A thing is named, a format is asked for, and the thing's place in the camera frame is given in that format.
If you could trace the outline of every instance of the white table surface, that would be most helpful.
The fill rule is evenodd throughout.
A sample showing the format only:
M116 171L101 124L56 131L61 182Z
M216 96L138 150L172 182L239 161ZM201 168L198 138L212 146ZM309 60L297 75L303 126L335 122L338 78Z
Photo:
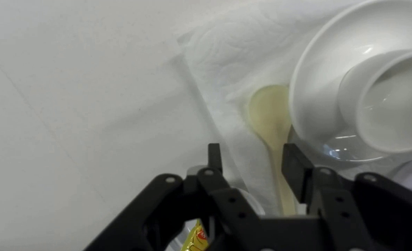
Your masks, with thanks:
M239 0L0 0L0 251L82 249L218 140L170 64Z

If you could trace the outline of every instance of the white plate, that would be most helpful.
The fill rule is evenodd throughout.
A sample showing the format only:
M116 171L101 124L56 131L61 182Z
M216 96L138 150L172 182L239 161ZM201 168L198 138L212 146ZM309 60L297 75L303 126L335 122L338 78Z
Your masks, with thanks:
M338 86L331 80L371 55L398 48L412 48L412 1L364 1L327 22L307 44L292 76L289 106L297 135L320 150L328 147L328 142L337 142L335 149L330 147L332 153L325 154L334 154L334 150L355 152L348 160L381 156L366 147L349 128L337 128L323 118L339 115L335 103ZM314 115L310 107L316 101L331 106Z

